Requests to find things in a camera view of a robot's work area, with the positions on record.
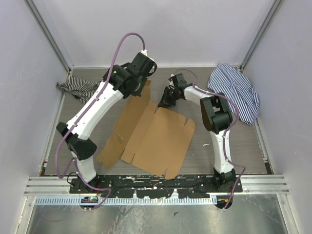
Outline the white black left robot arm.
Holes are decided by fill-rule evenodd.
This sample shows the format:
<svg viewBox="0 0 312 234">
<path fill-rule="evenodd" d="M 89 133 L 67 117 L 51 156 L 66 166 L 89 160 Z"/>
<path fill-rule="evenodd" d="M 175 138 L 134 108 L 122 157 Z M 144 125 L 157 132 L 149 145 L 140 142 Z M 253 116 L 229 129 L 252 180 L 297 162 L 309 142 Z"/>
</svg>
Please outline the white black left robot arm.
<svg viewBox="0 0 312 234">
<path fill-rule="evenodd" d="M 90 140 L 92 131 L 119 100 L 140 96 L 148 77 L 156 69 L 157 64 L 145 49 L 137 53 L 132 62 L 113 65 L 82 109 L 68 122 L 57 124 L 56 129 L 73 156 L 80 187 L 86 193 L 101 190 L 93 162 L 97 146 Z"/>
</svg>

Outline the aluminium corner post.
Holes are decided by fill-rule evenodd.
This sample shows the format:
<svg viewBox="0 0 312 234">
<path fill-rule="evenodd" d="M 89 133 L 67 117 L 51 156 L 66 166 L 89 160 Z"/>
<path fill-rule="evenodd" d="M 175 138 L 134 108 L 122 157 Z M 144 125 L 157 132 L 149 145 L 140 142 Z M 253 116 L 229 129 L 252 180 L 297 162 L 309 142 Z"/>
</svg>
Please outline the aluminium corner post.
<svg viewBox="0 0 312 234">
<path fill-rule="evenodd" d="M 72 71 L 71 66 L 69 66 L 68 62 L 66 61 L 64 54 L 62 53 L 60 47 L 57 45 L 55 38 L 53 37 L 51 30 L 49 29 L 48 25 L 46 24 L 44 18 L 42 17 L 39 9 L 37 8 L 35 2 L 33 0 L 25 0 L 24 1 L 28 9 L 30 10 L 31 14 L 33 15 L 35 21 L 39 25 L 40 29 L 42 30 L 44 36 L 46 37 L 48 43 L 52 47 L 55 55 L 59 59 L 60 63 L 62 64 L 63 68 L 70 73 Z"/>
<path fill-rule="evenodd" d="M 281 5 L 283 4 L 283 0 L 274 0 L 271 7 L 269 8 L 268 13 L 266 14 L 255 38 L 253 39 L 239 69 L 240 71 L 244 71 L 244 69 L 246 68 L 247 64 L 249 63 L 249 61 L 251 60 L 253 54 L 255 53 L 259 43 L 261 42 L 261 40 L 263 39 L 263 37 L 265 36 L 266 31 L 268 30 L 271 22 L 273 21 L 275 15 L 277 14 L 279 8 L 281 7 Z"/>
</svg>

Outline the black white striped cloth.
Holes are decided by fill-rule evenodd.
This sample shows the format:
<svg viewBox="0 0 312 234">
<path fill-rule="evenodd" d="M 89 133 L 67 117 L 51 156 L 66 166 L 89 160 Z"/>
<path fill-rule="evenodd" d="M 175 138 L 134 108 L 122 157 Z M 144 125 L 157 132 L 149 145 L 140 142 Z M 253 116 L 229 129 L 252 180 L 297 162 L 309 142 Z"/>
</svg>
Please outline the black white striped cloth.
<svg viewBox="0 0 312 234">
<path fill-rule="evenodd" d="M 92 81 L 70 75 L 63 83 L 56 83 L 56 88 L 63 93 L 70 93 L 76 100 L 86 104 L 96 92 L 101 81 Z"/>
</svg>

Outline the brown cardboard box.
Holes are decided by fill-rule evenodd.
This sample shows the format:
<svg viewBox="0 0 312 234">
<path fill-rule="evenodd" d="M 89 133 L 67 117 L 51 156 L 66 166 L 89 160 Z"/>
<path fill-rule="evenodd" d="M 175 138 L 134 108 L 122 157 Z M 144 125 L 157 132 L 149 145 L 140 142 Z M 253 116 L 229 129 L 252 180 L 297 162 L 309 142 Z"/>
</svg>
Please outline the brown cardboard box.
<svg viewBox="0 0 312 234">
<path fill-rule="evenodd" d="M 130 96 L 97 160 L 113 167 L 119 159 L 156 176 L 175 178 L 183 164 L 195 122 L 150 100 L 150 81 Z"/>
</svg>

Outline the right aluminium corner post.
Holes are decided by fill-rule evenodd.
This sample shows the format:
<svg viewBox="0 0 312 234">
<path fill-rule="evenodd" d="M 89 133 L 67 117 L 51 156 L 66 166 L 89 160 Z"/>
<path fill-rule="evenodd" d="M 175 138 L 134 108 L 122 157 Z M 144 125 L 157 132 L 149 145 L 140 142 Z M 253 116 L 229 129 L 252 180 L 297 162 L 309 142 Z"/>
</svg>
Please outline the right aluminium corner post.
<svg viewBox="0 0 312 234">
<path fill-rule="evenodd" d="M 259 43 L 261 42 L 261 40 L 263 39 L 263 37 L 265 36 L 266 31 L 268 30 L 271 22 L 273 21 L 275 15 L 277 14 L 279 8 L 281 7 L 281 5 L 283 4 L 283 0 L 274 0 L 271 7 L 269 8 L 268 13 L 266 14 L 255 38 L 253 39 L 239 69 L 240 71 L 244 71 L 244 69 L 246 68 L 247 64 L 249 63 L 249 61 L 251 60 L 253 54 L 255 53 Z"/>
</svg>

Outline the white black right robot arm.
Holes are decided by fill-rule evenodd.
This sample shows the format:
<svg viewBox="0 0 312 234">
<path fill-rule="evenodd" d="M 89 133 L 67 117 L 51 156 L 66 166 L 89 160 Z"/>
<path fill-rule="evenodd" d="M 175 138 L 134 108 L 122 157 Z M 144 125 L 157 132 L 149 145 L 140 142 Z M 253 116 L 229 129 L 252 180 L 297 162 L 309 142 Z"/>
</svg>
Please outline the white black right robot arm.
<svg viewBox="0 0 312 234">
<path fill-rule="evenodd" d="M 179 99 L 191 101 L 200 106 L 202 122 L 210 133 L 214 147 L 213 184 L 219 192 L 226 192 L 236 180 L 234 165 L 230 163 L 231 153 L 229 131 L 233 116 L 228 100 L 222 94 L 215 94 L 200 89 L 195 84 L 187 83 L 182 73 L 171 75 L 169 85 L 158 107 L 169 108 Z"/>
</svg>

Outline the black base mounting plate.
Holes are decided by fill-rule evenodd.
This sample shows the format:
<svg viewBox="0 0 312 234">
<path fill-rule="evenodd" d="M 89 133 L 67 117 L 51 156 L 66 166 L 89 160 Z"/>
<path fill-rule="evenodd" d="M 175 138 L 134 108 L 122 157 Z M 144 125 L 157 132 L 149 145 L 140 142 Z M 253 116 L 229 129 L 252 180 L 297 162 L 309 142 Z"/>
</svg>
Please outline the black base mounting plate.
<svg viewBox="0 0 312 234">
<path fill-rule="evenodd" d="M 92 186 L 110 188 L 110 198 L 170 198 L 177 192 L 178 198 L 209 198 L 210 193 L 229 193 L 232 184 L 219 189 L 211 175 L 178 175 L 166 180 L 155 175 L 99 175 Z"/>
</svg>

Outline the aluminium rail beam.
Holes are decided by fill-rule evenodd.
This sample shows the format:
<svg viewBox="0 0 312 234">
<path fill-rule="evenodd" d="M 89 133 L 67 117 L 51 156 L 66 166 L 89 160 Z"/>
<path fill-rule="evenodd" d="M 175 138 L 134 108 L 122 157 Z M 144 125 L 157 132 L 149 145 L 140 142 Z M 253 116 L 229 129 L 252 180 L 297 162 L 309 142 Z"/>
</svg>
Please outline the aluminium rail beam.
<svg viewBox="0 0 312 234">
<path fill-rule="evenodd" d="M 240 178 L 242 192 L 246 194 L 289 194 L 289 188 L 282 175 L 243 175 Z M 67 195 L 68 181 L 56 176 L 33 176 L 28 179 L 24 195 Z"/>
</svg>

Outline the left aluminium corner post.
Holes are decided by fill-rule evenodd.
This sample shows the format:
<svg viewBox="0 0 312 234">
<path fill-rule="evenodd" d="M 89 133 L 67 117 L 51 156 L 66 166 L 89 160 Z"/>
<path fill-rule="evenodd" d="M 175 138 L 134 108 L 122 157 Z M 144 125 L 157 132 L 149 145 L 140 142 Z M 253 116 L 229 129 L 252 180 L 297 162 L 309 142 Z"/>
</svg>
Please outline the left aluminium corner post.
<svg viewBox="0 0 312 234">
<path fill-rule="evenodd" d="M 53 37 L 51 30 L 49 29 L 48 25 L 46 24 L 44 18 L 42 17 L 39 9 L 37 8 L 35 2 L 33 0 L 25 0 L 24 1 L 28 9 L 30 10 L 31 14 L 33 15 L 35 21 L 39 25 L 40 29 L 42 30 L 44 36 L 46 37 L 48 43 L 52 47 L 55 55 L 59 59 L 60 63 L 62 64 L 63 68 L 70 73 L 72 71 L 71 66 L 69 66 L 68 62 L 66 61 L 64 54 L 62 53 L 60 47 L 57 45 L 55 38 Z"/>
</svg>

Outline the blue white striped cloth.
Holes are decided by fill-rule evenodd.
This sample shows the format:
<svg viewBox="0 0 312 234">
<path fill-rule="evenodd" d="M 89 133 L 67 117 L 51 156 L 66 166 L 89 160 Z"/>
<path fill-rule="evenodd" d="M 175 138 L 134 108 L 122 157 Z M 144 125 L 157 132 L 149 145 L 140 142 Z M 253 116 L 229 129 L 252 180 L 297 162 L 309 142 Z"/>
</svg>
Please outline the blue white striped cloth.
<svg viewBox="0 0 312 234">
<path fill-rule="evenodd" d="M 251 126 L 259 115 L 260 97 L 249 79 L 228 64 L 219 64 L 208 80 L 207 88 L 223 93 L 232 102 L 229 108 L 233 114 L 239 112 L 239 120 Z"/>
</svg>

